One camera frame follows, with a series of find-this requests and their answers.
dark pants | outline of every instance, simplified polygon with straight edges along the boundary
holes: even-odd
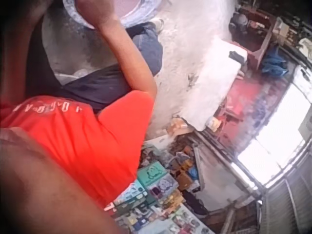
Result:
[[[90,104],[97,113],[131,90],[118,64],[62,86],[56,79],[43,48],[42,21],[36,26],[30,41],[26,71],[28,98],[38,95],[67,98]],[[155,76],[162,66],[162,46],[157,40],[155,25],[142,23],[128,28],[127,32]]]

orange t-shirt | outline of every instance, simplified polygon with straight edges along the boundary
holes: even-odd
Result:
[[[38,96],[2,105],[1,127],[25,130],[105,207],[137,177],[153,104],[147,93],[131,91],[96,116],[87,104]]]

red cloth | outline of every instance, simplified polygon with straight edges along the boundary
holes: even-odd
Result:
[[[95,116],[87,104],[38,96],[2,104],[1,127],[25,130],[105,207],[137,177],[153,104],[147,93],[132,91]]]

blue jeans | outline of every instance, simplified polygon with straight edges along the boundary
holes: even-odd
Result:
[[[61,85],[48,62],[41,37],[42,21],[32,35],[27,60],[26,95],[50,95],[83,102],[97,113],[131,91],[118,64]],[[147,22],[126,29],[142,53],[153,76],[162,66],[162,46],[155,25]]]

shoe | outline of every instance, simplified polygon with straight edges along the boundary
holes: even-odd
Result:
[[[156,33],[159,35],[164,29],[165,21],[161,18],[153,18],[150,20],[150,22],[155,25]]]

